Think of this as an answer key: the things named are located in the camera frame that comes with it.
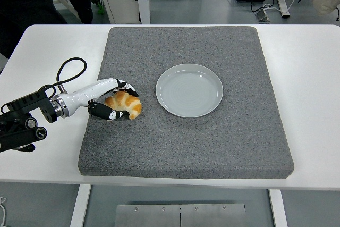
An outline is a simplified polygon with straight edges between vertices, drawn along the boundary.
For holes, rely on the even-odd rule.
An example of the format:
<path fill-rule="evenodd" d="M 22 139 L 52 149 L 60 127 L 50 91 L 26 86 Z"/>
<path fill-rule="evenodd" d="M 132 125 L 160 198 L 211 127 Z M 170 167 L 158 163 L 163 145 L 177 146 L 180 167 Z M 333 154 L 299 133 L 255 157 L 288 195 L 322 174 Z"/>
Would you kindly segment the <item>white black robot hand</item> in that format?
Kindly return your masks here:
<path fill-rule="evenodd" d="M 66 118 L 81 107 L 86 106 L 88 112 L 105 120 L 115 120 L 127 116 L 136 119 L 142 105 L 136 90 L 126 81 L 109 78 L 99 80 L 71 94 L 59 94 L 62 114 Z"/>

